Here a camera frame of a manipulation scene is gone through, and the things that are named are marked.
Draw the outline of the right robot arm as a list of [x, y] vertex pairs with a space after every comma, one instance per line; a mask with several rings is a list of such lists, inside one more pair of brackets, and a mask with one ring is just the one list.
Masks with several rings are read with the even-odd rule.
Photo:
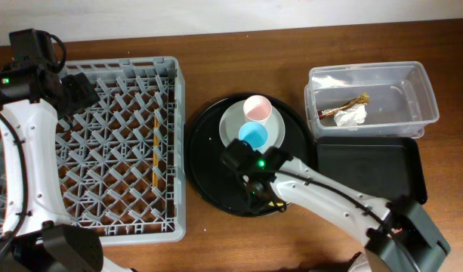
[[425, 209], [347, 187], [277, 147], [265, 153], [233, 140], [221, 161], [236, 176], [251, 208], [282, 202], [301, 206], [339, 227], [363, 246], [350, 271], [437, 271], [451, 246]]

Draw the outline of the gold snack wrapper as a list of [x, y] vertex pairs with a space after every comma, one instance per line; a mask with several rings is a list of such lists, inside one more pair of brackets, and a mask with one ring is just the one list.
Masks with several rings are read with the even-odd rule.
[[326, 109], [326, 110], [317, 110], [318, 118], [325, 119], [330, 116], [334, 116], [338, 111], [348, 110], [356, 104], [368, 104], [370, 102], [370, 97], [367, 93], [362, 93], [359, 97], [355, 97], [352, 100], [349, 100], [340, 107]]

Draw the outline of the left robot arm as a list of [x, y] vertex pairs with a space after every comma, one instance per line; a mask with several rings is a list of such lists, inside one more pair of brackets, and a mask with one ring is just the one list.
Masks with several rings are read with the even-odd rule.
[[117, 271], [96, 232], [74, 226], [63, 203], [55, 148], [57, 122], [99, 101], [82, 74], [60, 77], [66, 59], [55, 35], [9, 35], [14, 59], [0, 72], [0, 133], [6, 210], [0, 271]]

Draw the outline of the blue plastic cup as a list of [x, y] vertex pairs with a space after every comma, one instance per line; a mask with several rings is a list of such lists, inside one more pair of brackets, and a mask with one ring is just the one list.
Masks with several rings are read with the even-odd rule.
[[263, 147], [269, 138], [269, 134], [264, 125], [259, 122], [247, 122], [238, 133], [238, 139], [245, 141], [254, 150]]

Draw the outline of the white napkin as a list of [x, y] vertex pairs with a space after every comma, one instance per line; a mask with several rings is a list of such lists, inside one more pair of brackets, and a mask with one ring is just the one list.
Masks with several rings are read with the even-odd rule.
[[349, 109], [339, 110], [334, 115], [334, 121], [338, 127], [349, 127], [363, 124], [366, 120], [366, 117], [366, 105], [355, 104]]

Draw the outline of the yellow bowl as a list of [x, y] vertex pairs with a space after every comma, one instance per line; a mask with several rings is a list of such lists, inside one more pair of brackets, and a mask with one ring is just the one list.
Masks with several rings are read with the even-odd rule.
[[275, 208], [278, 212], [285, 212], [288, 206], [291, 205], [291, 203], [278, 201], [278, 202], [269, 202], [268, 205], [269, 207]]

